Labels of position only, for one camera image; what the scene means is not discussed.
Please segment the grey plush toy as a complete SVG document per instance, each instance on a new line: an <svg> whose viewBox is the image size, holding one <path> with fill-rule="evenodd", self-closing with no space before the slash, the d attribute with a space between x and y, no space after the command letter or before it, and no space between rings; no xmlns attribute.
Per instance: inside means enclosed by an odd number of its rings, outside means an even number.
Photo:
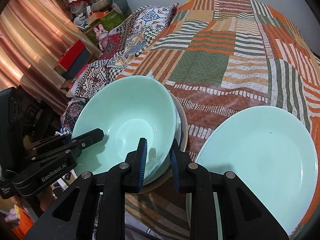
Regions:
<svg viewBox="0 0 320 240"><path fill-rule="evenodd" d="M91 0L92 11L101 11L108 7L120 15L125 15L130 10L127 0Z"/></svg>

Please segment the dark blue box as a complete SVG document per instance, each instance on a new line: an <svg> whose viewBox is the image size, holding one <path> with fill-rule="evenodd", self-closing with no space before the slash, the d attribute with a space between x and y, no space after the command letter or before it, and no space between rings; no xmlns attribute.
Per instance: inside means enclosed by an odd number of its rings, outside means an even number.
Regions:
<svg viewBox="0 0 320 240"><path fill-rule="evenodd" d="M62 77L65 80L71 80L75 78L76 74L83 68L83 66L87 63L91 53L88 49L84 49L79 56L75 59L75 61L71 64L68 70L62 74Z"/></svg>

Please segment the copper striped curtain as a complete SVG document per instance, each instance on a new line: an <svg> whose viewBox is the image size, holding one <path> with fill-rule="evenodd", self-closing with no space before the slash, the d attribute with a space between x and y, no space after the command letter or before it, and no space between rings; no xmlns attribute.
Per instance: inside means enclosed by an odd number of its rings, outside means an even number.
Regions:
<svg viewBox="0 0 320 240"><path fill-rule="evenodd" d="M10 0L1 13L1 89L22 86L62 114L68 99L54 67L77 40L99 53L61 0Z"/></svg>

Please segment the pink rabbit toy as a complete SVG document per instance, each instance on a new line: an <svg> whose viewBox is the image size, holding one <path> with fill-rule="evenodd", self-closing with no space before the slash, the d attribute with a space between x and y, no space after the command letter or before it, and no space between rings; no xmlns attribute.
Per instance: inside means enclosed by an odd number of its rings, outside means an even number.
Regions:
<svg viewBox="0 0 320 240"><path fill-rule="evenodd" d="M100 50L105 51L108 44L108 31L104 29L102 24L99 24L97 27L95 27L93 31L95 32Z"/></svg>

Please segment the mint green plate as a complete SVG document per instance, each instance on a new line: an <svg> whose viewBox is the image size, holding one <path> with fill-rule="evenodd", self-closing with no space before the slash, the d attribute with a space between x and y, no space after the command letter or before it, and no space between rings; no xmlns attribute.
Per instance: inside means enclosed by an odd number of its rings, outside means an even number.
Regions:
<svg viewBox="0 0 320 240"><path fill-rule="evenodd" d="M210 172L234 172L289 235L305 216L318 178L310 133L293 114L272 106L247 108L225 120L195 161Z"/></svg>

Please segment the orange striped patchwork bedspread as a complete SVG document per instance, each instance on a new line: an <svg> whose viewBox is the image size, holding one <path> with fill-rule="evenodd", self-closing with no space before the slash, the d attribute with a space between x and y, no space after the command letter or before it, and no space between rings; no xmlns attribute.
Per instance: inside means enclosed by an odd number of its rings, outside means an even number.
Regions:
<svg viewBox="0 0 320 240"><path fill-rule="evenodd" d="M298 28L253 0L195 0L162 24L166 8L139 8L119 27L120 77L153 76L184 107L196 159L223 121L271 105L294 114L319 145L319 56Z"/></svg>

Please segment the green box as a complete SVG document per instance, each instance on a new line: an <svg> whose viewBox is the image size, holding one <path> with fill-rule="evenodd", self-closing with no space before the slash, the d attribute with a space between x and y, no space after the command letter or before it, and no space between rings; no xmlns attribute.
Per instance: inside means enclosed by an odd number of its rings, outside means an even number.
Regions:
<svg viewBox="0 0 320 240"><path fill-rule="evenodd" d="M111 11L101 19L94 21L88 28L86 28L82 32L88 37L95 39L95 32L93 31L93 28L97 27L99 24L102 24L104 29L106 29L107 31L111 31L112 29L123 23L126 18L126 15L121 15L115 11Z"/></svg>

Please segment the mint green bowl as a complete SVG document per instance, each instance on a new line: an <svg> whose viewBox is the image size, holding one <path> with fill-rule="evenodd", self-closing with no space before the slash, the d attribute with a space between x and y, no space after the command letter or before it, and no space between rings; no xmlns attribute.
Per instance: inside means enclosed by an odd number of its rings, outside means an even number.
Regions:
<svg viewBox="0 0 320 240"><path fill-rule="evenodd" d="M99 174L124 162L140 138L147 140L144 180L159 170L176 133L176 108L169 91L147 76L113 81L95 94L80 113L72 131L76 138L99 128L102 141L83 150L74 169Z"/></svg>

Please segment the red box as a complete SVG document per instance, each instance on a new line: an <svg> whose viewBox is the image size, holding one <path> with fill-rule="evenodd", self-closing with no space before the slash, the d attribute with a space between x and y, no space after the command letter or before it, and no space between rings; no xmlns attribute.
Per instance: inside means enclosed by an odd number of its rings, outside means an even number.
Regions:
<svg viewBox="0 0 320 240"><path fill-rule="evenodd" d="M67 70L69 70L73 62L77 59L77 57L82 53L82 51L85 48L85 44L81 40L77 40L59 58L54 67L54 70L60 75L67 72Z"/></svg>

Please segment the colourful patterned quilt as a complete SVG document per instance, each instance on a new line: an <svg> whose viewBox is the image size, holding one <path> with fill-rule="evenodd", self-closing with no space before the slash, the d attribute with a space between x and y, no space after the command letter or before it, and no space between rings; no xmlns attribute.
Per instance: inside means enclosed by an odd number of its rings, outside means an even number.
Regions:
<svg viewBox="0 0 320 240"><path fill-rule="evenodd" d="M60 134L72 134L80 113L99 90L115 81L122 72L124 76L131 75L139 64L140 55L170 25L177 9L177 3L145 5L110 31L102 55L85 65L68 86L67 96L71 100L61 116Z"/></svg>

